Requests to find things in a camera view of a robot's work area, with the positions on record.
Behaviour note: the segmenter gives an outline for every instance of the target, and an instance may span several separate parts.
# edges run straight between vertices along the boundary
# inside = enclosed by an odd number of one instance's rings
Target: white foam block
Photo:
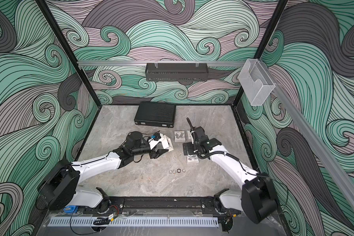
[[[173,145],[172,141],[168,136],[164,135],[164,139],[161,141],[161,144],[163,145],[163,149],[168,149],[168,151],[173,151]]]
[[[185,131],[175,131],[174,132],[174,142],[175,143],[183,143],[185,142]]]
[[[198,164],[199,163],[199,158],[197,155],[187,155],[187,163],[188,164]]]

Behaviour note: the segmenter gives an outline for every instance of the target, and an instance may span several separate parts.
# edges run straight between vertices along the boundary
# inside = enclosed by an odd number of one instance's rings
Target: blue cable clip
[[[78,206],[66,206],[64,212],[67,214],[76,213]]]

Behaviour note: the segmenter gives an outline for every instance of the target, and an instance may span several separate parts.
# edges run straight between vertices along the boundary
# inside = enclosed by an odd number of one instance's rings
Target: gray marble surface
[[[158,159],[144,155],[139,163],[130,163],[118,170],[107,171],[81,183],[100,187],[109,196],[213,196],[224,188],[239,189],[233,179],[211,160],[188,164],[182,143],[174,143],[174,131],[188,130],[186,117],[194,126],[202,126],[209,138],[217,138],[226,149],[250,166],[230,106],[177,106],[174,128],[138,126],[134,123],[137,106],[104,106],[85,143],[79,160],[107,154],[118,148],[130,131],[160,133],[171,138],[174,150]],[[169,174],[170,170],[186,172]]]

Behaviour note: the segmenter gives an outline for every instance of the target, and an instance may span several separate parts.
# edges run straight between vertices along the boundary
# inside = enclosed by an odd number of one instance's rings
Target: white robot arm
[[[199,158],[209,158],[220,165],[240,186],[241,190],[224,189],[214,196],[214,205],[218,212],[229,209],[244,211],[255,223],[272,213],[278,205],[273,182],[260,176],[257,171],[247,167],[234,157],[215,138],[208,139],[202,127],[191,126],[193,143],[184,143],[184,154],[197,154]],[[158,143],[163,149],[155,150]],[[107,155],[81,162],[68,162],[63,159],[50,171],[38,186],[38,191],[45,199],[50,210],[59,210],[67,205],[108,209],[109,197],[103,190],[78,186],[85,179],[99,173],[126,166],[134,160],[134,155],[149,153],[150,158],[158,158],[173,150],[168,137],[154,133],[148,140],[140,132],[131,132],[118,149]]]

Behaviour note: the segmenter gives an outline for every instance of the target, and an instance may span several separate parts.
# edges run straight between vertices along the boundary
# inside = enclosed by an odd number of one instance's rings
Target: wall mural
[[[293,0],[291,4],[303,2]],[[253,58],[277,0],[47,0],[78,60]],[[148,82],[145,67],[86,67],[102,103],[233,103],[241,68],[208,82]]]
[[[263,53],[276,82],[354,182],[354,1],[286,8]],[[293,235],[354,235],[354,211],[278,97],[239,113],[262,171],[276,184]]]
[[[0,236],[36,234],[36,187],[76,157],[97,111],[55,42],[34,0],[0,1]]]

